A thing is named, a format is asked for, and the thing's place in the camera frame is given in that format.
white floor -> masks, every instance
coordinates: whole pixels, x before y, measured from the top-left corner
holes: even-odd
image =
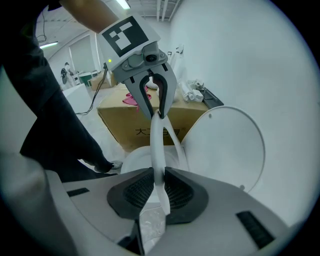
[[[86,87],[91,99],[94,97],[95,91],[92,91],[91,88]],[[80,116],[80,121],[90,133],[90,135],[96,140],[96,142],[100,145],[103,155],[108,161],[120,160],[123,161],[125,157],[128,155],[119,143],[112,136],[108,128],[105,126],[103,121],[98,115],[97,106],[100,102],[106,97],[110,96],[110,94],[114,91],[114,88],[101,89],[97,96],[95,97],[93,103],[93,109],[87,115]],[[94,166],[91,166],[84,161],[80,160],[80,162],[90,169],[94,169]],[[109,174],[119,173],[120,170],[110,171]]]

black pants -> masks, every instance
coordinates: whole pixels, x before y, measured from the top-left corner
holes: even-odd
[[[112,175],[94,172],[78,161],[86,160],[104,172],[113,166],[105,159],[98,143],[79,121],[60,89],[38,113],[20,153],[35,159],[44,169],[57,172],[62,182]]]

toilet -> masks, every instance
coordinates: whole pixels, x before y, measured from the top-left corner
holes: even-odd
[[[155,116],[151,123],[151,146],[132,151],[123,162],[121,174],[154,167],[152,159],[159,159],[164,153],[164,166],[226,182],[247,193],[257,184],[265,164],[265,142],[256,122],[241,109],[232,106],[209,109],[181,143],[168,117],[154,119]],[[168,130],[174,145],[163,146],[163,128]],[[148,203],[159,203],[155,189]]]

white wall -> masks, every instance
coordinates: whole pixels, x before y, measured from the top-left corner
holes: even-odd
[[[100,67],[103,69],[104,68],[104,63],[106,62],[105,57],[101,51],[101,47],[99,45],[99,41],[97,40],[97,48],[98,48],[98,56],[99,56],[99,62],[100,62]]]
[[[184,44],[189,79],[250,114],[266,162],[251,194],[292,225],[320,179],[319,69],[292,23],[268,1],[184,0],[171,47]]]
[[[66,43],[63,47],[61,47],[55,54],[53,54],[49,59],[49,65],[53,71],[54,77],[58,81],[58,83],[62,84],[62,78],[61,78],[61,69],[65,66],[65,63],[68,62],[72,69],[74,69],[74,66],[72,64],[72,59],[70,56],[70,46],[79,40],[89,36],[90,38],[90,46],[91,46],[91,53],[94,63],[94,68],[98,71],[101,71],[101,66],[99,62],[98,57],[98,51],[97,51],[97,40],[96,35],[93,31],[86,31],[78,36],[76,36],[74,39]]]
[[[92,72],[95,70],[89,35],[70,45],[70,52],[76,72]]]
[[[159,49],[167,54],[169,51],[172,52],[171,49],[171,28],[170,22],[168,21],[157,21],[156,18],[147,17],[146,21],[149,25],[157,32],[157,34],[161,37],[158,42]]]
[[[68,62],[70,66],[72,65],[69,47],[62,47],[48,60],[48,62],[55,79],[58,81],[59,85],[62,85],[61,69],[65,67],[66,62]]]

black vent grille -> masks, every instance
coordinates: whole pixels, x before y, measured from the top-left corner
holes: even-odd
[[[149,173],[123,190],[124,199],[133,206],[142,209],[154,190],[154,174]]]
[[[194,197],[194,190],[171,173],[165,175],[164,189],[169,198],[170,209],[177,210],[186,206]]]

